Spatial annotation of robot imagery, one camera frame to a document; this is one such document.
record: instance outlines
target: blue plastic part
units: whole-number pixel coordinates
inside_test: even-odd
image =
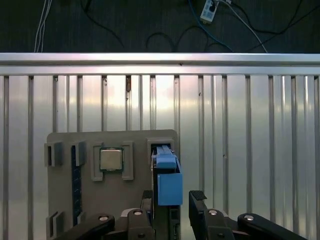
[[[171,149],[166,146],[158,146],[156,148],[156,167],[158,169],[176,169],[176,155],[171,152]]]
[[[177,206],[183,203],[183,178],[179,161],[177,173],[158,174],[158,205]]]
[[[156,168],[175,170],[174,173],[162,173],[157,175],[158,205],[182,205],[183,177],[178,158],[166,145],[157,147],[156,151]]]

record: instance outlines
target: black clamp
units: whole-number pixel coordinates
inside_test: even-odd
[[[189,192],[189,219],[196,240],[306,240],[257,214],[244,213],[234,221],[208,209],[205,199],[203,191]]]

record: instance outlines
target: black surface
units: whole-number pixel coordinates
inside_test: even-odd
[[[280,31],[290,21],[299,0],[234,0],[247,12],[256,28]],[[0,52],[32,52],[44,0],[0,1]],[[202,1],[194,0],[197,9]],[[297,18],[320,4],[304,0]],[[88,13],[109,27],[125,48],[106,30],[94,25],[82,12],[80,0],[53,0],[46,22],[44,52],[146,52],[146,40],[163,32],[175,43],[184,29],[195,25],[187,0],[92,0]],[[229,9],[219,7],[208,30],[235,52],[258,42]],[[271,53],[320,53],[320,10],[306,17],[283,35],[265,44]],[[261,40],[272,35],[258,34]],[[181,39],[177,52],[203,52],[206,36],[193,28]],[[160,35],[150,39],[149,52],[170,52],[171,44]],[[206,52],[227,52],[220,45]],[[261,47],[253,52],[262,53]]]

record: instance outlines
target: gray mount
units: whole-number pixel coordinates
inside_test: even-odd
[[[108,213],[117,219],[123,210],[139,208],[144,190],[152,189],[152,146],[160,144],[170,145],[179,157],[174,130],[51,133],[44,145],[47,239],[86,216]],[[169,224],[167,209],[158,215],[163,220],[155,223]],[[167,227],[161,231],[169,235]]]

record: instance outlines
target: gray plastic board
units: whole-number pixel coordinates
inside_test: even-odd
[[[179,157],[174,130],[51,133],[44,146],[48,166],[47,238],[74,225],[73,146],[75,162],[81,169],[79,223],[97,213],[108,213],[117,219],[123,210],[140,207],[143,191],[152,189],[153,144],[171,144]],[[100,171],[100,147],[123,149],[122,171]]]

